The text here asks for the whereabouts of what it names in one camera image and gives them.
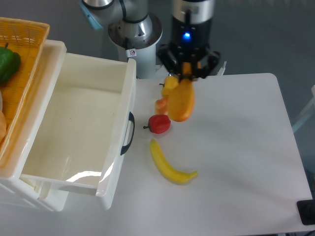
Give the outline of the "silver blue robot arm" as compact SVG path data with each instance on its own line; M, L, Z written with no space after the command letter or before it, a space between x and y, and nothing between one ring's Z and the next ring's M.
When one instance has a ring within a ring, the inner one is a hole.
M170 40L159 47L162 25L147 0L81 0L79 6L93 29L107 31L120 61L136 60L139 79L154 78L156 59L171 75L192 81L206 78L220 60L209 44L213 0L173 0Z

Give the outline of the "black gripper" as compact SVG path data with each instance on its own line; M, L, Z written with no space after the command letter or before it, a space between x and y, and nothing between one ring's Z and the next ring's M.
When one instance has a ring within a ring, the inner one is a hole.
M221 55L209 44L212 19L198 24L186 24L172 19L171 39L157 50L157 57L171 74L179 80L184 77L184 64L191 64L191 80L206 78L217 66Z

